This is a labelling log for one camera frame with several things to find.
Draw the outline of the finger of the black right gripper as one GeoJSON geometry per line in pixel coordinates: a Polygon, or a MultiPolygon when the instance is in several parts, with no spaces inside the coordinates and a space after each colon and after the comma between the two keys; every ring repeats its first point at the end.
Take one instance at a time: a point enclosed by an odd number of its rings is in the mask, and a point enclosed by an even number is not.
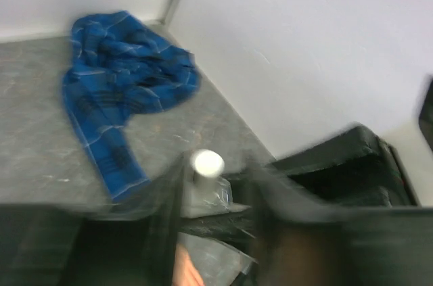
{"type": "Polygon", "coordinates": [[[252,208],[239,212],[182,218],[180,232],[224,243],[257,262],[252,249],[255,239],[252,208]]]}
{"type": "Polygon", "coordinates": [[[272,163],[309,192],[345,206],[418,206],[394,146],[362,124],[272,163]]]}

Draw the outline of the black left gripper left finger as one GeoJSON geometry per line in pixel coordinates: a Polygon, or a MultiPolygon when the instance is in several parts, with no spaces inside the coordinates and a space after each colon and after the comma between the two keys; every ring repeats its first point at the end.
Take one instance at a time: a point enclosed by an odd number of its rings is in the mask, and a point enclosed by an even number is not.
{"type": "Polygon", "coordinates": [[[128,213],[1,205],[2,285],[170,285],[185,166],[152,184],[148,206],[128,213]]]}

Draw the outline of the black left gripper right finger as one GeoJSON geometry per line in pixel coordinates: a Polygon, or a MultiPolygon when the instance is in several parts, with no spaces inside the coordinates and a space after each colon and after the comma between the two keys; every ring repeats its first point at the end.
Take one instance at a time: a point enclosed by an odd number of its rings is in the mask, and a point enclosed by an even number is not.
{"type": "Polygon", "coordinates": [[[327,203],[250,170],[259,285],[431,285],[432,210],[327,203]]]}

